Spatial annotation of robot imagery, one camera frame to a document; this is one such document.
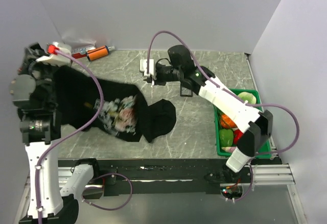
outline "floral print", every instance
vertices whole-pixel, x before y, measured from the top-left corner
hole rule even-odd
[[[104,102],[102,110],[98,116],[103,123],[104,129],[114,136],[119,132],[135,134],[136,118],[134,113],[135,96],[129,96],[122,100]],[[94,109],[100,106],[100,99],[96,100]]]

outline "white wall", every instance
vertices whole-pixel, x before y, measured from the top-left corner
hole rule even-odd
[[[193,49],[251,53],[280,0],[41,0],[66,43],[147,49],[159,30]],[[154,48],[176,42],[163,36]]]
[[[11,224],[29,168],[9,84],[17,75],[25,46],[60,37],[39,0],[0,2],[0,223]]]
[[[286,105],[301,126],[289,162],[309,223],[326,223],[327,0],[282,0],[250,63],[264,102]],[[294,136],[286,114],[274,112],[278,148]]]

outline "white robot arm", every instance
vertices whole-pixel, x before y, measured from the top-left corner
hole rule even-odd
[[[49,48],[71,54],[71,47],[62,43],[54,42]],[[69,65],[71,61],[51,52],[45,52],[39,44],[26,48],[18,76],[10,86],[13,103],[21,119],[20,131],[29,159],[33,186],[27,216],[20,223],[35,223],[39,217],[49,224],[75,223],[83,190],[91,179],[99,176],[100,171],[96,159],[80,160],[66,185],[61,190],[59,188],[58,147],[49,151],[55,140],[61,137],[61,114],[56,109],[53,74],[57,68]],[[42,166],[36,166],[45,152],[48,154]],[[36,189],[39,190],[41,207],[36,201]]]
[[[152,85],[165,85],[166,82],[180,81],[182,86],[198,96],[208,100],[225,113],[243,132],[237,148],[228,158],[226,166],[238,173],[251,160],[260,147],[271,136],[272,114],[247,106],[246,103],[232,96],[231,91],[206,67],[203,71],[220,86],[209,81],[195,66],[189,50],[184,45],[168,49],[169,64],[165,66],[153,59],[140,60],[140,72],[145,81]]]

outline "red and white object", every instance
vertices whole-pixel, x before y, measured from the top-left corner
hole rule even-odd
[[[88,45],[85,47],[76,48],[76,49],[72,50],[72,57],[74,57],[75,59],[86,57],[86,53],[95,48],[96,48],[96,46],[94,44],[91,44],[91,45]]]
[[[62,66],[62,65],[69,65],[71,60],[67,57],[63,57],[62,55],[57,55],[55,53],[55,50],[58,49],[62,52],[64,52],[65,54],[71,55],[71,51],[72,48],[64,43],[59,43],[59,42],[53,42],[52,44],[50,44],[48,46],[48,52],[49,55],[45,55],[42,57],[39,57],[38,59],[36,59],[37,62],[41,62],[41,63],[46,63],[46,64],[50,64],[52,66]]]

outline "orange cylinder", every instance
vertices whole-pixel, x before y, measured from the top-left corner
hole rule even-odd
[[[87,51],[86,56],[88,60],[94,61],[98,58],[105,57],[109,54],[109,48],[104,45],[102,47],[96,48],[96,49],[91,49],[90,51]]]

